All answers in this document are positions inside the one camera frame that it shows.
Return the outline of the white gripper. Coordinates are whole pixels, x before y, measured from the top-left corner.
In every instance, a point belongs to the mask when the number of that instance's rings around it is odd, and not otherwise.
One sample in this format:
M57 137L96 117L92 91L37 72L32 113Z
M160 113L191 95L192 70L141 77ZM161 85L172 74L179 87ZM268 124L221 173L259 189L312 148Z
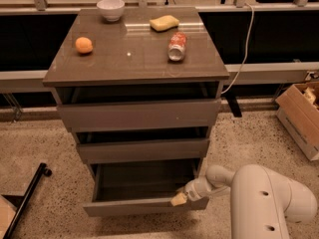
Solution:
M199 177L190 181L185 187L183 192L179 192L171 201L172 206L179 206L190 201L197 201L206 197L212 191L212 185L205 177Z

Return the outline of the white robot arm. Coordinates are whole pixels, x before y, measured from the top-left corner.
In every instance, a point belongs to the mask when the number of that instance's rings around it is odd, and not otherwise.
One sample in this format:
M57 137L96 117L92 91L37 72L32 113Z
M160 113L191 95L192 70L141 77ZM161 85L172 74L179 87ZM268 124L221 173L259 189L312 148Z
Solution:
M182 187L173 206L209 195L230 195L231 239L290 239L286 224L307 223L318 203L304 184L257 164L236 171L210 166Z

